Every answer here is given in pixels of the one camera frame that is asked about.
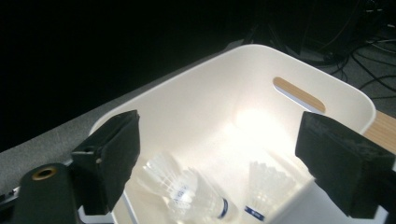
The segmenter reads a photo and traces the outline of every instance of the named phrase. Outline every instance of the bin handle cutout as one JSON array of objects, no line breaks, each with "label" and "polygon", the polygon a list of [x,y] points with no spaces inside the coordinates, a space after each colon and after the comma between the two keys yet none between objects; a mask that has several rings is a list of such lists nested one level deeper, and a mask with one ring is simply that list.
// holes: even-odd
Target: bin handle cutout
[{"label": "bin handle cutout", "polygon": [[283,93],[286,97],[310,112],[317,114],[324,114],[326,112],[326,106],[318,98],[294,86],[287,80],[281,77],[275,77],[273,83],[277,91]]}]

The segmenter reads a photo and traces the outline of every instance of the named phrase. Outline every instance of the black background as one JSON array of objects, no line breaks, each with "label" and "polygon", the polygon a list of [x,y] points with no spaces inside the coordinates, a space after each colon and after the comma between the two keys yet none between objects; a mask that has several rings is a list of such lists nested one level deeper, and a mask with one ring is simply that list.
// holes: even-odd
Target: black background
[{"label": "black background", "polygon": [[1,1],[1,151],[224,49],[253,4]]}]

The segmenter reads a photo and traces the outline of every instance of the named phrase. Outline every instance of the feather shuttlecock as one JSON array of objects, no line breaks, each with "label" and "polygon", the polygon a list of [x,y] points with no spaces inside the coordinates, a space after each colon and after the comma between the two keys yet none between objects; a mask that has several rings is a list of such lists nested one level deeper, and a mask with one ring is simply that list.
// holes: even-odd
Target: feather shuttlecock
[{"label": "feather shuttlecock", "polygon": [[151,193],[167,197],[171,184],[180,174],[175,159],[170,154],[161,152],[143,165],[137,176],[137,183]]},{"label": "feather shuttlecock", "polygon": [[246,215],[264,222],[274,212],[295,186],[294,180],[265,163],[252,162],[249,167],[249,182]]},{"label": "feather shuttlecock", "polygon": [[199,220],[203,217],[229,219],[234,205],[222,198],[197,171],[188,169],[172,184],[170,217],[174,220]]}]

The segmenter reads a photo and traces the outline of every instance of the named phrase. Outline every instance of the white plastic bin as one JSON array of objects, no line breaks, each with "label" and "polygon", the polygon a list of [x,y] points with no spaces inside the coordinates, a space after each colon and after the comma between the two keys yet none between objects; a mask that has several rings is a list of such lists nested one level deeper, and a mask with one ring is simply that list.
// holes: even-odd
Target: white plastic bin
[{"label": "white plastic bin", "polygon": [[[303,111],[276,88],[286,80],[316,97],[323,114],[358,133],[371,125],[375,107],[361,91],[277,50],[258,45],[232,49],[175,76],[100,118],[94,132],[110,117],[137,109],[140,115],[141,165],[161,150],[184,167],[209,176],[238,207],[246,203],[248,165],[263,161],[293,176],[297,187],[265,223],[382,223],[346,217],[315,184],[294,156]],[[174,223],[162,200],[146,193],[134,172],[117,204],[118,223]]]}]

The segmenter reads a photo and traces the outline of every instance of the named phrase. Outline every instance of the black cable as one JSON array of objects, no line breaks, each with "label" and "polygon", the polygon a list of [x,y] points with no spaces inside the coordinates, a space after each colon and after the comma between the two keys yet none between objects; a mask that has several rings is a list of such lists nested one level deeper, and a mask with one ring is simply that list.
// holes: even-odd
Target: black cable
[{"label": "black cable", "polygon": [[348,82],[348,77],[347,73],[344,71],[344,69],[341,69],[341,78],[345,77],[346,78],[346,83]]},{"label": "black cable", "polygon": [[342,70],[344,69],[344,67],[347,65],[348,62],[349,62],[349,57],[346,57],[346,58],[344,59],[342,65],[340,66],[339,63],[338,63],[338,64],[337,64],[337,69],[334,70],[334,71],[332,71],[332,72],[330,72],[329,74],[330,74],[330,75],[334,75],[334,74],[336,74],[337,72],[342,71]]},{"label": "black cable", "polygon": [[303,58],[296,58],[296,59],[302,61],[303,63],[308,63],[309,65],[312,65],[314,67],[331,67],[343,61],[343,59],[341,58],[324,60],[324,61],[315,61],[315,60],[303,59]]},{"label": "black cable", "polygon": [[378,46],[378,45],[376,45],[376,44],[372,44],[372,46],[373,46],[373,47],[375,47],[375,48],[377,48],[377,49],[380,49],[380,50],[382,50],[382,51],[385,51],[385,52],[387,52],[387,53],[396,54],[396,51],[394,51],[394,50],[391,50],[391,49],[385,49],[385,48],[379,47],[379,46]]},{"label": "black cable", "polygon": [[[391,77],[396,77],[396,76],[394,76],[394,75],[393,75],[393,76],[383,76],[383,77],[379,77],[378,79],[386,79],[386,78],[391,78]],[[372,80],[370,80],[370,81],[364,83],[363,85],[361,85],[361,86],[359,87],[359,90],[362,90],[363,88],[365,88],[366,86],[372,84],[373,82],[376,82],[376,80],[375,80],[375,79],[372,79]]]},{"label": "black cable", "polygon": [[392,95],[392,96],[370,97],[371,100],[385,100],[385,99],[393,99],[393,98],[396,98],[396,95]]},{"label": "black cable", "polygon": [[376,43],[391,43],[391,42],[396,42],[396,39],[368,39],[368,40],[366,40],[366,43],[361,44],[361,45],[355,47],[354,49],[352,49],[349,52],[349,54],[356,52],[358,49],[363,49],[363,48],[372,46],[373,44],[376,44]]},{"label": "black cable", "polygon": [[377,82],[379,82],[381,85],[383,85],[384,87],[386,87],[387,89],[391,90],[391,91],[395,91],[396,92],[396,88],[391,87],[390,85],[384,83],[381,79],[379,79],[378,77],[376,77],[368,68],[366,68],[366,66],[364,66],[358,59],[355,58],[355,51],[357,49],[361,49],[364,48],[366,46],[370,46],[374,43],[367,43],[365,45],[362,45],[360,47],[355,48],[354,50],[352,50],[352,52],[350,53],[351,58],[353,59],[353,61],[355,61],[367,74],[369,74],[374,80],[376,80]]},{"label": "black cable", "polygon": [[387,63],[387,62],[379,61],[379,60],[377,60],[377,59],[367,57],[367,56],[361,54],[361,52],[358,52],[358,51],[356,51],[356,54],[359,55],[359,56],[361,56],[362,58],[368,59],[368,60],[373,61],[373,62],[376,62],[376,63],[382,63],[382,64],[386,64],[386,65],[389,65],[389,66],[394,66],[394,67],[396,67],[396,63]]}]

